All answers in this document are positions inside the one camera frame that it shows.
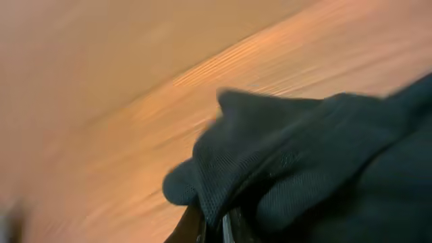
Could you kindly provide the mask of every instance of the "wooden surface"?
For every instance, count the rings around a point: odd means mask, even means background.
[[[190,156],[217,115],[221,87],[285,97],[384,95],[432,71],[428,0],[164,1],[147,17],[138,1],[119,1],[108,15],[102,1],[90,3],[2,26],[0,196],[26,209],[26,242],[162,242],[184,210],[164,200],[163,176]],[[197,14],[199,7],[207,12]],[[81,18],[71,20],[77,12]],[[180,25],[146,35],[160,23]],[[232,32],[213,36],[191,31],[231,24]],[[48,25],[55,31],[38,31]],[[167,38],[164,28],[177,36]],[[153,35],[170,44],[142,47],[161,42]]]

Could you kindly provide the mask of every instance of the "orange wood grain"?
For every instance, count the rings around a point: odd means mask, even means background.
[[[314,1],[0,1],[0,198],[48,141]]]
[[[431,9],[428,0],[320,0],[52,140],[17,170],[11,193],[29,212],[26,241],[162,242],[184,210],[163,198],[163,176],[217,115],[221,87],[384,95],[432,71]]]

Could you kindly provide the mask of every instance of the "black fabric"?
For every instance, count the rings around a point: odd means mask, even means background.
[[[167,175],[217,227],[234,207],[287,242],[432,242],[432,75],[386,99],[219,95],[222,116]]]

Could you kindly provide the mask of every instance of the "wooden floor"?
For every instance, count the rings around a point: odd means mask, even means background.
[[[432,71],[428,0],[0,3],[0,203],[25,242],[162,242],[163,176],[223,87],[385,95]]]

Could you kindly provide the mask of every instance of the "blurred floor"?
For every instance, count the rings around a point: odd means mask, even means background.
[[[428,0],[0,3],[0,203],[26,242],[162,242],[161,181],[230,86],[384,95],[432,71]]]

